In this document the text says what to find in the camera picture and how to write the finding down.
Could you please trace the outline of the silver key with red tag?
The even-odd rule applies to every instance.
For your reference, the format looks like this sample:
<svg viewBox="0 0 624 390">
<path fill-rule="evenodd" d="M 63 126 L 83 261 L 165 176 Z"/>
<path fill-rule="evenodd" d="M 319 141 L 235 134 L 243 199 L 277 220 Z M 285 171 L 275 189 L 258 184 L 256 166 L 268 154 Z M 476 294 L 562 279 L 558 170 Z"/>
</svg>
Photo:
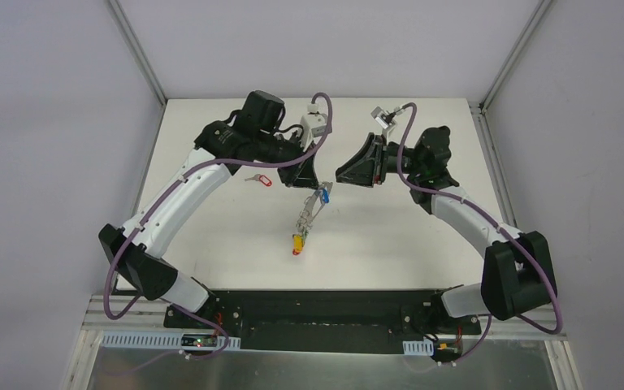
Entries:
<svg viewBox="0 0 624 390">
<path fill-rule="evenodd" d="M 273 185 L 272 180 L 263 174 L 255 174 L 245 179 L 245 182 L 258 182 L 266 187 L 271 187 Z"/>
</svg>

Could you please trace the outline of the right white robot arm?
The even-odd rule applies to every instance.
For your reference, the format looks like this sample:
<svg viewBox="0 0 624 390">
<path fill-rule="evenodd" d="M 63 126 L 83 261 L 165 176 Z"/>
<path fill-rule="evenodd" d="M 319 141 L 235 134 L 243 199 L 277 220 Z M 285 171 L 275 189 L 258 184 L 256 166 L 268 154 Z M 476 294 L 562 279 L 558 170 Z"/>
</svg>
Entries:
<svg viewBox="0 0 624 390">
<path fill-rule="evenodd" d="M 423 131 L 412 148 L 400 147 L 371 133 L 362 148 L 336 170 L 343 184 L 373 187 L 389 173 L 403 173 L 413 202 L 470 243 L 483 258 L 480 283 L 440 292 L 428 312 L 441 333 L 452 331 L 462 317 L 490 314 L 507 320 L 557 303 L 548 241 L 539 232 L 520 232 L 498 223 L 471 201 L 447 168 L 451 158 L 446 126 Z"/>
</svg>

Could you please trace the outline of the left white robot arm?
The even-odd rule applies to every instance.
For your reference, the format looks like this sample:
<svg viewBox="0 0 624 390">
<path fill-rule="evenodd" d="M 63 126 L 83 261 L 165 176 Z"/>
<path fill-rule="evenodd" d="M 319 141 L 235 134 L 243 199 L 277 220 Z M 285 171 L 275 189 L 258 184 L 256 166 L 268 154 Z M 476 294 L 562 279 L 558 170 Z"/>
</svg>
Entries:
<svg viewBox="0 0 624 390">
<path fill-rule="evenodd" d="M 207 124 L 180 169 L 149 205 L 118 227 L 106 224 L 98 233 L 110 263 L 104 285 L 106 315 L 120 319 L 110 306 L 114 275 L 120 275 L 149 301 L 163 300 L 184 309 L 195 328 L 209 327 L 215 307 L 210 290 L 163 256 L 196 209 L 241 167 L 276 169 L 288 187 L 314 188 L 314 156 L 332 132 L 330 97 L 316 93 L 308 111 L 285 137 L 283 100 L 262 90 L 248 94 L 243 106 L 225 120 Z"/>
</svg>

